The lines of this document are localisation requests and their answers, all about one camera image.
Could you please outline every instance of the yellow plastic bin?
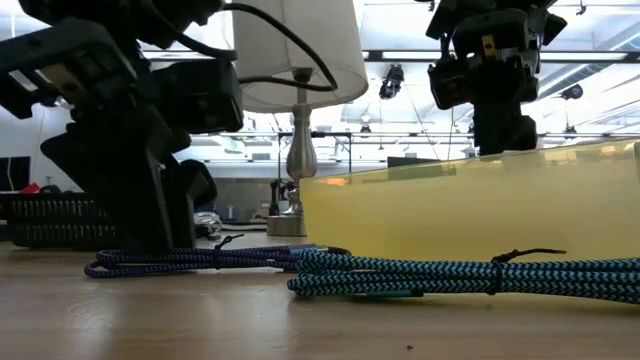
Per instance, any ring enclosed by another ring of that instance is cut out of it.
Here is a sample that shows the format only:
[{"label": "yellow plastic bin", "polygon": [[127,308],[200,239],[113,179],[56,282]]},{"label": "yellow plastic bin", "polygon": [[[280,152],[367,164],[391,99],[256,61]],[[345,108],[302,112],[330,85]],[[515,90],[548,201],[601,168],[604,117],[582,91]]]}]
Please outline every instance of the yellow plastic bin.
[{"label": "yellow plastic bin", "polygon": [[305,179],[307,233],[384,258],[640,256],[639,156],[635,139]]}]

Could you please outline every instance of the wooden table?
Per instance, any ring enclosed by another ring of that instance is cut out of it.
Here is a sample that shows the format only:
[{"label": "wooden table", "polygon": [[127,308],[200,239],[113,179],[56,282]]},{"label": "wooden table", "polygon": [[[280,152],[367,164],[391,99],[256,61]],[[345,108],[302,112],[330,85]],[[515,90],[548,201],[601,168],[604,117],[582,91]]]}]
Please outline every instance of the wooden table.
[{"label": "wooden table", "polygon": [[[253,235],[230,246],[280,243]],[[631,305],[308,300],[268,270],[93,280],[82,273],[92,257],[0,244],[0,359],[640,359]]]}]

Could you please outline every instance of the blue braided cable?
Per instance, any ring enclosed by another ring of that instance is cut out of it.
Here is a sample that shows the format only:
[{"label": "blue braided cable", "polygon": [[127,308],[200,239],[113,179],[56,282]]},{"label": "blue braided cable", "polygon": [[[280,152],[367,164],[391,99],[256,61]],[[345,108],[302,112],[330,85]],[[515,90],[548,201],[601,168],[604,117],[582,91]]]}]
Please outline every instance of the blue braided cable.
[{"label": "blue braided cable", "polygon": [[92,278],[105,279],[229,268],[264,267],[296,272],[296,262],[307,251],[350,255],[348,250],[313,244],[222,250],[222,246],[231,240],[233,237],[227,237],[215,249],[175,249],[156,255],[127,250],[103,250],[96,255],[96,261],[85,266],[84,273]]},{"label": "blue braided cable", "polygon": [[506,261],[499,264],[495,261],[407,261],[305,252],[298,261],[298,277],[289,280],[288,287],[304,297],[355,294],[415,297],[425,293],[504,292],[640,304],[638,258]]}]

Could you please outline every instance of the black mesh basket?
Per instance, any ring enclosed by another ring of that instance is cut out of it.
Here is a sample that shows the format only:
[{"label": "black mesh basket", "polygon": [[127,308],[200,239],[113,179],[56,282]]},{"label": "black mesh basket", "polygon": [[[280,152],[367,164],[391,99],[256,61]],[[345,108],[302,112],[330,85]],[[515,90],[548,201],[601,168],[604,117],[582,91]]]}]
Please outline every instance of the black mesh basket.
[{"label": "black mesh basket", "polygon": [[126,242],[124,230],[88,194],[5,194],[0,199],[17,246],[101,250]]}]

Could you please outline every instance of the teal braided cable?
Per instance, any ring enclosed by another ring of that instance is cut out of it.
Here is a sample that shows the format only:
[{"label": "teal braided cable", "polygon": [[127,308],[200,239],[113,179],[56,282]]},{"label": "teal braided cable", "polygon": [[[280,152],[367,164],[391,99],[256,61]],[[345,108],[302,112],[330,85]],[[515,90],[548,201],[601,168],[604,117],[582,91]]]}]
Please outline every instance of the teal braided cable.
[{"label": "teal braided cable", "polygon": [[298,277],[289,280],[288,287],[304,297],[502,292],[640,304],[640,259],[508,263],[527,253],[514,251],[492,262],[471,262],[386,260],[309,251],[301,254]]}]

